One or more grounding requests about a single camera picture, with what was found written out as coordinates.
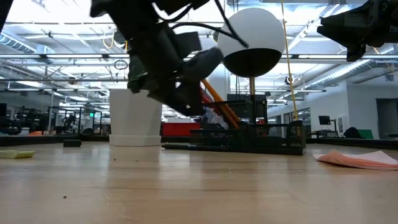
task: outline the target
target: green object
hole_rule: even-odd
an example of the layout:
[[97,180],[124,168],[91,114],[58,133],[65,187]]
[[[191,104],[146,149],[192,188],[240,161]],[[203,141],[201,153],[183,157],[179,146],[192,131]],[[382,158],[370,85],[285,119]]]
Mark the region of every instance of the green object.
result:
[[359,129],[358,133],[365,139],[373,139],[372,130],[370,129]]
[[22,159],[22,158],[30,158],[34,154],[35,151],[2,150],[0,151],[0,158]]

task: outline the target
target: computer monitor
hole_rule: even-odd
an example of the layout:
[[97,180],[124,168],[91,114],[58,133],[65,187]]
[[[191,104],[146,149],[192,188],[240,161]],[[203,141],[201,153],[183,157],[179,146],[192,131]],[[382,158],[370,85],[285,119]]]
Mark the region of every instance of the computer monitor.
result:
[[319,116],[319,124],[320,125],[330,125],[330,117],[329,116]]

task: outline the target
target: small black block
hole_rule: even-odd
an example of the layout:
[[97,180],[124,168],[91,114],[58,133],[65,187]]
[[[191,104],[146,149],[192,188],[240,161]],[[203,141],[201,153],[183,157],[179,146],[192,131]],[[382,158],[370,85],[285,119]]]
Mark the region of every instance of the small black block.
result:
[[80,147],[81,140],[63,140],[64,147]]

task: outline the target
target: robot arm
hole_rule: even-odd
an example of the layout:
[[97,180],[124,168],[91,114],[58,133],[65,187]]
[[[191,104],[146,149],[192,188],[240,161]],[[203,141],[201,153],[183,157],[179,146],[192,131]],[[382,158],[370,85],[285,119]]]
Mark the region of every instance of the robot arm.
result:
[[160,18],[152,4],[172,14],[184,6],[187,6],[185,13],[191,8],[198,9],[208,1],[93,0],[90,15],[108,13],[128,41],[131,48],[128,88],[133,93],[149,90],[148,97],[181,114],[195,116],[204,112],[200,81],[220,64],[223,54],[214,47],[184,62],[188,54],[202,50],[197,32],[174,33],[169,21]]
[[360,59],[366,45],[398,42],[398,1],[368,0],[361,7],[323,18],[318,33],[347,48],[347,61]]

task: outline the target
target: black robotic arm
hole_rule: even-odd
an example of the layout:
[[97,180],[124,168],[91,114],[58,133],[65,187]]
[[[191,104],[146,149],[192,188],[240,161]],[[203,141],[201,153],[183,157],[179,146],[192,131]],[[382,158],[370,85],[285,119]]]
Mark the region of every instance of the black robotic arm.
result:
[[366,45],[398,42],[398,1],[368,0],[361,7],[323,18],[318,33],[347,48],[347,61],[360,59]]

